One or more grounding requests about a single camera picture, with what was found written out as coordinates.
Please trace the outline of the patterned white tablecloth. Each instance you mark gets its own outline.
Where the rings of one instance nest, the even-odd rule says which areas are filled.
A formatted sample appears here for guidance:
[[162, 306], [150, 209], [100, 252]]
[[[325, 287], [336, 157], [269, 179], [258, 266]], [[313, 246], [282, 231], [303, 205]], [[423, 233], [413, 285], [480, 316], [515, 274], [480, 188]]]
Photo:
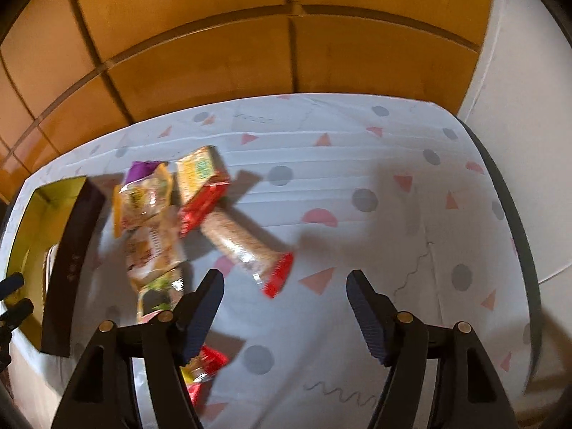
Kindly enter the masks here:
[[526, 284], [504, 211], [473, 139], [438, 105], [389, 97], [292, 95], [162, 115], [57, 158], [23, 185], [2, 240], [8, 258], [34, 190], [87, 175], [109, 192], [134, 161], [214, 146], [230, 209], [294, 253], [275, 298], [204, 239], [185, 237], [194, 289], [210, 268], [225, 295], [208, 336], [229, 364], [203, 391], [208, 428], [363, 428], [388, 376], [345, 295], [360, 269], [429, 324], [467, 321], [511, 400], [532, 362]]

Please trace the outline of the yellow green silver snack bag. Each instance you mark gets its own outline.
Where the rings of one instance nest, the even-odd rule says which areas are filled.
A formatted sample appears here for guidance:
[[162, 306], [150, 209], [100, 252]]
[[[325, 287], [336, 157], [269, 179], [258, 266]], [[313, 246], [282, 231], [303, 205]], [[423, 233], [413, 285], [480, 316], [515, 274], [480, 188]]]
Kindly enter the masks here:
[[137, 321], [147, 322], [159, 312], [173, 310], [184, 294], [184, 277], [173, 268], [140, 289]]

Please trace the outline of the green yellow cracker pack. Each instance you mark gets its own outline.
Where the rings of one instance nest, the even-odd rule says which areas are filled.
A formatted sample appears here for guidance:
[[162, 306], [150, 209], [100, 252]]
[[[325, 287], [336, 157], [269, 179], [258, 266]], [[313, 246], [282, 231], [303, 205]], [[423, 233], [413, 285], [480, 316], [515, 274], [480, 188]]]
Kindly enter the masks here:
[[208, 186], [230, 182], [224, 162], [213, 145], [202, 146], [176, 161], [177, 189], [180, 202], [187, 204]]

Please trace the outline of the beige round pastry pack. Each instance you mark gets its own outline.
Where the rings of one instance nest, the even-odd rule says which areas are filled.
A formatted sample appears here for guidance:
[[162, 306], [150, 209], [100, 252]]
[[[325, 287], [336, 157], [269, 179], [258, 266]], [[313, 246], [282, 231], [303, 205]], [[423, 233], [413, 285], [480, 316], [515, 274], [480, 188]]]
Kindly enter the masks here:
[[128, 236], [126, 272], [135, 291], [187, 260], [179, 230], [177, 208], [171, 205]]

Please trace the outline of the red-ended sesame bar pack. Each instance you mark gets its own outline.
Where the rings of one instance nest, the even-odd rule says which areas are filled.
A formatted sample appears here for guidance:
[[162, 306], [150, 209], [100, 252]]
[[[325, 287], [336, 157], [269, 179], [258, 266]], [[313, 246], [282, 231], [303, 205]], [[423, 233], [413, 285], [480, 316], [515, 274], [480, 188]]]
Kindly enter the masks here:
[[271, 249], [219, 205], [228, 187], [227, 181], [212, 179], [199, 186], [180, 184], [180, 235], [200, 231], [233, 265], [241, 266], [265, 296], [274, 298], [287, 281], [294, 254]]

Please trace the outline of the red white Angel Love packet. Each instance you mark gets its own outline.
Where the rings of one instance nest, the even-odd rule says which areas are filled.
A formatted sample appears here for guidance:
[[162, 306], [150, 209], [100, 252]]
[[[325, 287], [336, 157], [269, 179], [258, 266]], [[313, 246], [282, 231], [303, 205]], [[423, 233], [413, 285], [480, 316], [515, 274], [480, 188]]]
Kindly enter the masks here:
[[180, 368], [184, 384], [194, 406], [200, 401], [204, 384], [212, 381], [228, 363], [229, 358], [223, 352], [204, 345], [198, 355]]

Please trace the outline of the dark box with gold interior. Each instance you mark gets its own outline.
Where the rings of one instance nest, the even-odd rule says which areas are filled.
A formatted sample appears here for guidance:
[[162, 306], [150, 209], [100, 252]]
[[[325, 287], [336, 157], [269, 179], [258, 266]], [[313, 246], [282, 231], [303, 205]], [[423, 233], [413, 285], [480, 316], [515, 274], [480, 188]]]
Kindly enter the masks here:
[[70, 355], [80, 274], [105, 202], [94, 183], [80, 176], [36, 189], [23, 210], [6, 270], [23, 285], [4, 304], [29, 300], [20, 329], [43, 354]]

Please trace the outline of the purple snack packet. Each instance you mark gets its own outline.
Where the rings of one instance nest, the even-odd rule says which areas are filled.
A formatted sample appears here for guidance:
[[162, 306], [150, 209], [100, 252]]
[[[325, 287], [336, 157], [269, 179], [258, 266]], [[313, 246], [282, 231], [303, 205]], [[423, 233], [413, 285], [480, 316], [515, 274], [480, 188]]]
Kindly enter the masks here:
[[161, 164], [161, 161], [133, 161], [131, 168], [128, 169], [124, 183], [129, 184], [152, 175]]

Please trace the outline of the orange seed snack bag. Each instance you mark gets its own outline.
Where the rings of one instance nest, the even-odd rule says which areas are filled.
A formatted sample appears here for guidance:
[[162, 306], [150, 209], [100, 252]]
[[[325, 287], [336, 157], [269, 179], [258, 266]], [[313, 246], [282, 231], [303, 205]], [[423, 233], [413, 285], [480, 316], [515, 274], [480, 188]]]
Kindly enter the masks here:
[[173, 178], [167, 163], [162, 162], [152, 175], [113, 189], [113, 233], [119, 238], [133, 231], [167, 208], [171, 203]]

